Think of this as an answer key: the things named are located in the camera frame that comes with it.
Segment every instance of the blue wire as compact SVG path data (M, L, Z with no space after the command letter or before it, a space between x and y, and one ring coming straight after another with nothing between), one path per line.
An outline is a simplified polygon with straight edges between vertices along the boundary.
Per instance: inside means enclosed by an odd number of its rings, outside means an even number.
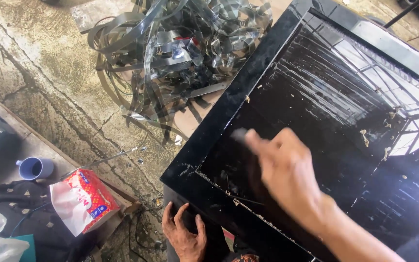
M11 237L12 237L12 235L14 235L14 231L15 231L15 229L17 229L17 228L19 227L20 223L22 223L22 221L24 221L24 219L26 219L26 218L28 217L28 215L30 215L32 212L34 212L34 211L36 211L36 210L38 210L38 209L40 209L40 208L42 208L42 207L44 207L45 205L48 205L48 204L51 204L51 202L48 202L48 203L46 203L46 204L44 204L44 205L42 205L42 206L39 206L39 207L35 208L34 210L29 211L29 212L25 215L25 217L23 217L23 218L19 221L19 223L15 226L15 228L12 230L12 233L11 233L11 235L10 235L9 237L11 238Z

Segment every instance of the tangled metal strips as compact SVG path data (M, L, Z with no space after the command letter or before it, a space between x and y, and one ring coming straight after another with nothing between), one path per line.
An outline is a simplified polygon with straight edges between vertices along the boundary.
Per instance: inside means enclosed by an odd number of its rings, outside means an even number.
M258 0L132 0L131 12L97 25L88 34L98 52L103 89L126 125L147 122L187 139L172 127L174 114L189 109L193 90L230 80L271 28L271 5ZM190 98L201 107L201 97Z

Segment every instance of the person's leg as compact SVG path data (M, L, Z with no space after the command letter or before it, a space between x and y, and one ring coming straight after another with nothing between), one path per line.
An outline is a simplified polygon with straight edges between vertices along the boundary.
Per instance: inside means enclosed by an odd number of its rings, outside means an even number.
M172 216L177 214L177 211L183 204L187 203L187 200L181 197L179 194L174 192L172 189L164 185L164 204L167 205L172 201ZM211 222L210 219L205 217L205 215L200 214L201 219L205 223L206 227L206 252L203 259L204 262L220 262L224 259L225 256L230 252L229 247L227 246L226 240L224 238L224 232L221 226ZM196 211L190 205L182 216L183 223L189 232L198 234L195 223ZM176 254L176 251L169 243L169 240L166 240L166 247L168 251L168 262L178 262L179 257Z

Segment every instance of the green object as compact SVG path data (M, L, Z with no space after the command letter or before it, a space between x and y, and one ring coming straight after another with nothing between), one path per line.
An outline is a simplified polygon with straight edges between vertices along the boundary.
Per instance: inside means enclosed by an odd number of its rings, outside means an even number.
M30 246L27 250L24 251L22 257L20 257L19 262L36 262L36 255L35 255L35 240L33 239L33 235L21 235L21 236L14 236L11 238L27 241Z

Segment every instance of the concrete floor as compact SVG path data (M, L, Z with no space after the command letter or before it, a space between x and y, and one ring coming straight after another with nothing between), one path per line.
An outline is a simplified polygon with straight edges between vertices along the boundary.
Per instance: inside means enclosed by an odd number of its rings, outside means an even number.
M62 7L54 8L39 0L0 0L0 101L80 164L115 155L121 149L146 146L143 152L102 164L96 172L151 203L161 196L159 177L180 147L163 148L145 131L125 127L119 109L97 79L96 53L88 47L87 36L79 34L68 11L86 1L64 0ZM286 2L273 0L272 5L276 20ZM348 7L384 21L401 11L395 0L351 0ZM414 14L392 28L402 39L419 35ZM419 50L419 40L411 43ZM160 130L150 130L161 137ZM151 239L163 238L161 211L145 213L142 223L142 242L151 244ZM137 260L129 256L128 229L123 223L105 245L105 261ZM149 261L165 260L165 252L136 248L134 240L131 245Z

